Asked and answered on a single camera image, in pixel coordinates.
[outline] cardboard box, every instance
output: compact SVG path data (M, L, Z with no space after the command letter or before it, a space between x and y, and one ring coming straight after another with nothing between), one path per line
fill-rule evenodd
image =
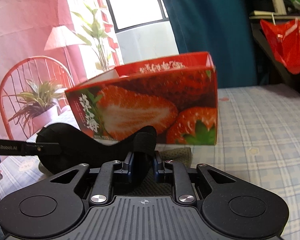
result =
M122 140L146 125L157 143L214 145L217 78L208 52L121 65L66 91L80 129Z

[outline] red plastic bag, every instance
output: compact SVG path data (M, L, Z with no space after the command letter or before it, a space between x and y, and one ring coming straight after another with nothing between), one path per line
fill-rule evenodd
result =
M292 74L300 73L300 19L281 25L260 21L262 30L277 61Z

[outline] plant pot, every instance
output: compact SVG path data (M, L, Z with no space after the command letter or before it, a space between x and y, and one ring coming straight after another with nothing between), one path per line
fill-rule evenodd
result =
M32 118L33 131L34 133L41 130L46 124L51 122L54 118L58 116L57 106L53 106L44 113Z

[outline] teal curtain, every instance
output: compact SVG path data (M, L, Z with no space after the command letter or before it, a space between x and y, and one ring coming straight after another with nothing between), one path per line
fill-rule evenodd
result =
M218 87L253 86L257 70L244 0L163 0L179 53L209 51Z

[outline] strawberry image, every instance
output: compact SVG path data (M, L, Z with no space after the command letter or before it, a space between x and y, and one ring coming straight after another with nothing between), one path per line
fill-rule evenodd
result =
M167 131L169 144L214 145L216 140L217 109L192 107L179 113Z
M210 91L212 78L211 70L167 71L160 75L120 82L118 85L138 93L163 97L182 111Z
M96 104L104 127L115 140L123 140L146 125L152 125L160 134L178 115L176 106L164 98L114 85L104 87L97 96L101 97Z
M84 132L86 135L90 136L91 138L93 138L94 136L94 131L91 129L85 128L85 129L81 129L81 131Z

